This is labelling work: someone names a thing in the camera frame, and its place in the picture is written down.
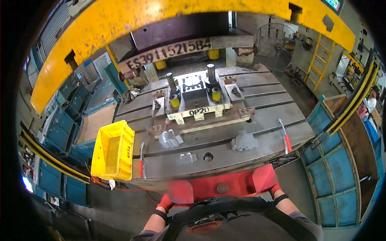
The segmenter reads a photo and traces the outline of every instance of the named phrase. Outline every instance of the red handle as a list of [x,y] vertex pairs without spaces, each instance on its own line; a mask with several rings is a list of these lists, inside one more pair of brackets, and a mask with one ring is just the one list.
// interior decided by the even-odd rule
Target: red handle
[[292,147],[291,147],[290,138],[288,137],[288,135],[285,136],[285,140],[286,140],[286,143],[287,143],[288,152],[291,152],[292,151]]
[[139,160],[139,177],[140,178],[143,178],[144,177],[144,171],[143,171],[143,164],[142,164],[142,161]]

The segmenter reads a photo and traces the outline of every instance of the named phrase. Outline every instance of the yellow plastic bin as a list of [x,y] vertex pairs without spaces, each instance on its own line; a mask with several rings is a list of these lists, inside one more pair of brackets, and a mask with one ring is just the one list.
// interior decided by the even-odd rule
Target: yellow plastic bin
[[91,175],[104,180],[132,178],[134,131],[125,120],[101,127],[96,137]]

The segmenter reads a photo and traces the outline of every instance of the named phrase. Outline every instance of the wooden board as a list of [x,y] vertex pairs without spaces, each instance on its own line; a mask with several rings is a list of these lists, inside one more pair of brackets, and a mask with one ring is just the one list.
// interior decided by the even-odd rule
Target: wooden board
[[115,107],[117,103],[106,106],[83,119],[83,127],[76,144],[95,140],[99,128],[111,124],[114,118]]
[[[326,105],[333,113],[339,111],[347,103],[347,96],[340,95],[336,98],[325,100]],[[361,217],[366,211],[378,180],[378,171],[372,143],[359,114],[355,112],[341,127],[347,142],[350,145],[357,166],[359,179],[370,176],[371,180],[364,180],[361,186]]]

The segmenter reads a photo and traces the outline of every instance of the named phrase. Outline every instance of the glove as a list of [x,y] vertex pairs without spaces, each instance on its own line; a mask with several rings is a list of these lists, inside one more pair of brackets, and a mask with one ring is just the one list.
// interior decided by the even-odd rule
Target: glove
[[168,213],[169,209],[171,209],[173,205],[174,203],[170,200],[169,194],[165,193],[161,202],[157,204],[157,207],[163,207],[166,210],[166,213]]
[[276,181],[275,184],[271,188],[268,189],[268,191],[271,193],[272,198],[273,198],[273,194],[275,194],[275,192],[277,190],[282,190],[281,187],[279,186],[279,182],[278,181]]

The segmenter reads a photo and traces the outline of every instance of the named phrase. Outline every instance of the rust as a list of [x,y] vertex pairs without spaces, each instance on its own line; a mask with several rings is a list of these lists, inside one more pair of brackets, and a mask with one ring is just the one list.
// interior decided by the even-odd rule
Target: rust
[[237,56],[250,55],[253,53],[253,48],[235,48]]
[[133,69],[133,70],[131,70],[127,73],[124,73],[124,74],[120,73],[119,74],[119,80],[121,80],[123,82],[124,79],[134,79],[134,77],[139,77],[140,72],[141,72],[141,69],[138,68],[138,69]]
[[149,127],[147,129],[147,133],[149,133],[150,135],[153,135],[154,137],[159,136],[164,131],[165,131],[165,126],[163,125],[156,125],[156,126]]
[[151,97],[154,98],[154,97],[157,97],[157,98],[161,98],[161,97],[164,97],[165,96],[165,92],[163,89],[159,89],[157,91],[153,91],[151,93]]
[[247,116],[251,116],[251,115],[255,115],[255,113],[256,113],[256,110],[253,107],[247,107],[247,108],[239,109],[239,115],[240,115],[241,118],[244,118],[244,117],[247,117]]
[[236,78],[236,76],[225,76],[224,77],[224,84],[232,84],[233,83],[233,81],[237,81],[237,78]]

